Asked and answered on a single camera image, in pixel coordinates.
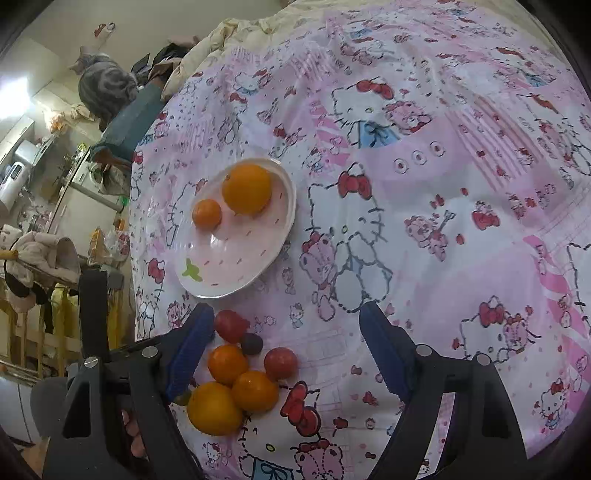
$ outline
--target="blue gripper pad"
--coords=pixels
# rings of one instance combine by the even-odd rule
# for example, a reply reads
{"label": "blue gripper pad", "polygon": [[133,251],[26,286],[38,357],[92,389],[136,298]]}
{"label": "blue gripper pad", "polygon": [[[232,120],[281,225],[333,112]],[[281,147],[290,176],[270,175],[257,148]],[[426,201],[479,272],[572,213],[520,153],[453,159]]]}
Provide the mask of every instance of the blue gripper pad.
{"label": "blue gripper pad", "polygon": [[372,301],[359,311],[359,328],[388,391],[409,402],[412,391],[407,376],[413,374],[414,342],[403,328],[391,325]]}
{"label": "blue gripper pad", "polygon": [[212,339],[213,319],[213,309],[206,303],[199,303],[181,327],[184,338],[167,368],[165,395],[168,401],[173,401],[187,389],[205,347]]}

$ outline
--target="small orange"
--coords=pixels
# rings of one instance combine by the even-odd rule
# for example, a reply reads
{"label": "small orange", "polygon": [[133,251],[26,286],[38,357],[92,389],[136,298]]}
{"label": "small orange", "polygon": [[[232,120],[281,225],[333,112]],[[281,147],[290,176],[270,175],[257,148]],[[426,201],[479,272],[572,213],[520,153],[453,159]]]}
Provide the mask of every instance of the small orange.
{"label": "small orange", "polygon": [[221,345],[209,354],[207,368],[216,381],[231,387],[248,370],[248,360],[236,345]]}
{"label": "small orange", "polygon": [[242,410],[262,413],[272,409],[279,400],[279,387],[258,370],[249,370],[236,379],[232,398]]}
{"label": "small orange", "polygon": [[193,207],[193,223],[201,230],[213,230],[222,221],[222,208],[212,199],[197,202]]}

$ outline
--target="red tomato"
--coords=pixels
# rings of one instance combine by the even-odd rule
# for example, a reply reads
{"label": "red tomato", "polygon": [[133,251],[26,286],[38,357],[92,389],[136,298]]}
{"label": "red tomato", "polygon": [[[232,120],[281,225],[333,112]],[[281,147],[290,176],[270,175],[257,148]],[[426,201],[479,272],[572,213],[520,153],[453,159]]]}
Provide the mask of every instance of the red tomato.
{"label": "red tomato", "polygon": [[228,343],[238,343],[251,323],[233,310],[221,310],[213,322],[217,334]]}
{"label": "red tomato", "polygon": [[274,380],[289,378],[297,372],[297,357],[285,347],[277,347],[265,355],[265,370]]}

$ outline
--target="bed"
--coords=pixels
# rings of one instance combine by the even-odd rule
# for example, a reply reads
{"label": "bed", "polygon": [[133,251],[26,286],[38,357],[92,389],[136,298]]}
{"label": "bed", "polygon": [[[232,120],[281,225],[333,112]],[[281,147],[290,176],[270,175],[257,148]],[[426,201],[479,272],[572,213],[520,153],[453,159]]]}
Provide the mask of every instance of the bed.
{"label": "bed", "polygon": [[[171,407],[208,475],[368,477],[404,405],[359,333],[366,301],[442,355],[487,353],[529,456],[565,431],[591,381],[591,113],[521,5],[298,0],[222,22],[163,98],[133,157],[138,339],[180,326],[197,302],[171,247],[209,177],[273,157],[298,188],[277,260],[212,302],[247,318],[263,353],[291,348],[298,378],[232,437],[203,435]],[[195,379],[211,380],[205,361]],[[320,420],[290,415],[294,395]],[[420,476],[437,465],[452,405]]]}

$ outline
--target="bedspread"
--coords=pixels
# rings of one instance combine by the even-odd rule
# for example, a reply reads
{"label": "bedspread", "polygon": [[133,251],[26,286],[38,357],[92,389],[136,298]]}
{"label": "bedspread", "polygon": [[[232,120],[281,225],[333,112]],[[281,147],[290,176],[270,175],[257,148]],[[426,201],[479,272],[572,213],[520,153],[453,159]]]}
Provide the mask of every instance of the bedspread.
{"label": "bedspread", "polygon": [[[236,47],[194,72],[134,154],[137,338],[180,326],[197,302],[170,247],[208,178],[274,157],[298,190],[277,260],[212,302],[264,339],[251,367],[281,345],[298,376],[231,437],[201,434],[172,406],[207,474],[367,478],[404,405],[360,335],[366,301],[442,355],[488,354],[528,454],[554,440],[591,380],[588,102],[533,37],[449,0],[327,11],[277,46]],[[452,404],[421,474],[437,464]]]}
{"label": "bedspread", "polygon": [[[362,9],[367,5],[388,4],[390,0],[296,0],[272,17],[258,20],[227,18],[184,56],[164,86],[162,100],[169,100],[198,68],[211,66],[236,46],[259,50],[279,45],[291,37],[295,28],[323,17],[327,10]],[[560,60],[566,61],[560,47],[517,0],[469,0],[470,4],[487,7],[512,21],[521,31],[533,35],[542,46]]]}

